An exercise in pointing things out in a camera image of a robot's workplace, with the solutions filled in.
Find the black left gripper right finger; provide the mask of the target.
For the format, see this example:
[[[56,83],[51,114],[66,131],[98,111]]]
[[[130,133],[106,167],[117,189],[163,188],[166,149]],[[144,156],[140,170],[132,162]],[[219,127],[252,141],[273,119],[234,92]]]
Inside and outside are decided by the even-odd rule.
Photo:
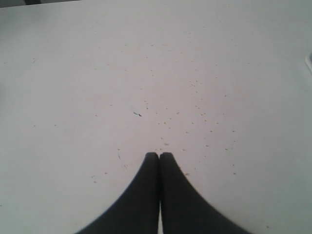
[[[247,234],[211,206],[190,184],[172,153],[162,153],[160,204],[165,234]]]

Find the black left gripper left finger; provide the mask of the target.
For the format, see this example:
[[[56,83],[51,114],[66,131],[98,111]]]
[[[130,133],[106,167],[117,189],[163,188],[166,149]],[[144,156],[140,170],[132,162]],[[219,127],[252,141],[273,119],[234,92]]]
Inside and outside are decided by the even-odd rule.
[[[122,195],[79,234],[158,233],[159,157],[147,153],[134,179]]]

